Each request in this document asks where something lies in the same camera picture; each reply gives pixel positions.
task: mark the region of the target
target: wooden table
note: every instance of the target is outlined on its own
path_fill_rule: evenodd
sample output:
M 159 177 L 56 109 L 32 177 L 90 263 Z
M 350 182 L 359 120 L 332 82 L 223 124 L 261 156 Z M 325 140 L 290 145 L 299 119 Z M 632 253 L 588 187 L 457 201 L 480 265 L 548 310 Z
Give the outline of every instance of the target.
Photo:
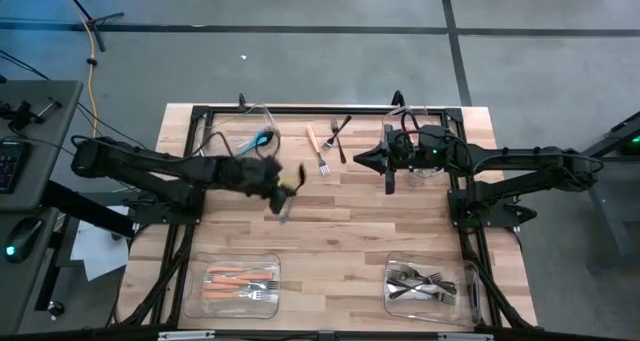
M 157 150 L 181 156 L 192 104 L 168 104 Z M 462 108 L 469 143 L 495 148 L 489 111 Z M 233 115 L 217 115 L 214 123 Z M 340 135 L 347 164 L 337 147 L 325 155 L 331 174 L 321 176 L 305 127 L 312 124 L 318 142 L 330 135 L 326 115 L 274 115 L 282 133 L 279 159 L 284 176 L 303 163 L 308 184 L 295 200 L 288 224 L 280 225 L 267 202 L 228 191 L 209 191 L 202 223 L 196 228 L 192 255 L 266 253 L 282 264 L 280 308 L 269 320 L 196 319 L 184 314 L 180 328 L 362 331 L 441 331 L 463 327 L 390 316 L 381 298 L 384 264 L 391 251 L 462 260 L 446 202 L 449 177 L 415 180 L 396 175 L 396 193 L 385 195 L 383 177 L 352 161 L 380 140 L 381 116 L 354 116 Z M 216 127 L 228 138 L 253 135 L 255 123 L 238 119 Z M 222 153 L 219 146 L 209 152 Z M 495 182 L 501 172 L 477 179 Z M 128 316 L 158 277 L 166 239 L 164 225 L 147 228 L 134 242 L 122 282 L 118 314 Z M 487 229 L 494 278 L 525 320 L 536 324 L 522 255 L 513 235 Z M 165 298 L 168 312 L 173 294 Z M 488 319 L 486 307 L 483 313 Z

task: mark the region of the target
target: robotic arm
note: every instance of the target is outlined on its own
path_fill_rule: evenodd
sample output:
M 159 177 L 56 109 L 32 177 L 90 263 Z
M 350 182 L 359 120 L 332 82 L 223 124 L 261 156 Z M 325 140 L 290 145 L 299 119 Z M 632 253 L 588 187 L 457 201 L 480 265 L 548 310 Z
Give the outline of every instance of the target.
M 417 135 L 417 144 L 411 139 Z M 529 174 L 496 183 L 470 182 L 467 189 L 450 192 L 452 219 L 456 225 L 477 226 L 501 200 L 548 190 L 584 191 L 596 181 L 601 162 L 580 155 L 572 149 L 536 147 L 533 149 L 488 150 L 467 144 L 448 129 L 424 125 L 417 131 L 394 130 L 384 126 L 384 138 L 374 149 L 356 155 L 353 160 L 380 174 L 385 174 L 385 191 L 395 191 L 395 171 L 399 169 L 436 168 L 455 177 L 467 177 L 485 170 L 530 170 Z M 596 170 L 594 163 L 600 164 Z M 517 224 L 535 217 L 535 211 L 504 203 L 517 214 Z M 495 224 L 494 226 L 517 226 Z
M 233 156 L 175 157 L 143 150 L 108 137 L 75 137 L 76 154 L 71 169 L 88 178 L 110 177 L 149 192 L 154 198 L 146 203 L 155 207 L 153 215 L 172 219 L 180 216 L 199 218 L 206 190 L 229 190 L 247 196 L 269 199 L 269 208 L 279 214 L 288 198 L 295 196 L 304 183 L 300 168 L 300 185 L 280 185 L 280 163 L 273 157 Z M 156 174 L 173 176 L 161 178 Z

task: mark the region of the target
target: paper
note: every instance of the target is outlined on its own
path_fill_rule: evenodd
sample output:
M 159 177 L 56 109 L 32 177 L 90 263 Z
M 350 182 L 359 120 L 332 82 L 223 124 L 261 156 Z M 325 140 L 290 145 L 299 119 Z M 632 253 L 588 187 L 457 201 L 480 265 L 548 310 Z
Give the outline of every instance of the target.
M 111 210 L 126 215 L 129 208 L 110 206 Z M 71 250 L 72 260 L 84 261 L 87 280 L 91 281 L 127 264 L 129 249 L 127 240 L 114 240 L 111 233 L 92 224 L 80 221 L 76 240 Z

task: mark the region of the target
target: keyboard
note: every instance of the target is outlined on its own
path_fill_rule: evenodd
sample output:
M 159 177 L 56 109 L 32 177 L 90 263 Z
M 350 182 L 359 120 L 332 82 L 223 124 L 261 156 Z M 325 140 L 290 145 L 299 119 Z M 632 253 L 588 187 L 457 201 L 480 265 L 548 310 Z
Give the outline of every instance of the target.
M 0 194 L 13 193 L 27 160 L 29 146 L 26 142 L 16 141 L 0 144 Z

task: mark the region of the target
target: gray concrete floor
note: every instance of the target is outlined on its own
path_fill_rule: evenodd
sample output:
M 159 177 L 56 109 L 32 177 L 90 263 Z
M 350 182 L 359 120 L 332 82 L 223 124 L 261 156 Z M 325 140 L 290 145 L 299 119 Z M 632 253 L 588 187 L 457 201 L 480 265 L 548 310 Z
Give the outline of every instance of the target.
M 132 23 L 445 26 L 440 0 L 83 1 L 94 16 L 125 11 L 122 21 Z M 459 27 L 639 28 L 639 1 L 452 3 Z M 0 17 L 74 20 L 62 0 L 1 0 Z M 401 89 L 411 104 L 460 105 L 446 36 L 104 33 L 104 38 L 107 52 L 97 55 L 94 82 L 99 115 L 149 146 L 156 142 L 166 103 L 236 102 L 240 92 L 260 102 L 386 104 Z M 461 48 L 473 105 L 490 108 L 499 146 L 581 150 L 638 111 L 637 38 L 461 37 Z M 87 76 L 88 42 L 80 32 L 0 31 L 0 49 L 54 79 Z M 6 63 L 0 63 L 0 74 L 35 78 Z M 81 102 L 88 105 L 86 91 Z M 70 135 L 89 131 L 77 115 Z M 61 154 L 56 180 L 80 191 L 121 187 L 78 178 L 69 162 Z M 539 324 L 640 339 L 638 275 L 595 277 L 586 271 L 589 260 L 613 248 L 587 195 L 551 191 L 523 199 L 539 212 L 522 232 Z M 115 289 L 117 277 L 110 278 Z M 94 308 L 103 311 L 65 327 L 104 324 L 111 300 L 92 292 L 83 297 L 95 297 L 99 307 Z M 69 310 L 66 317 L 78 314 L 83 312 Z M 42 322 L 26 331 L 54 328 Z

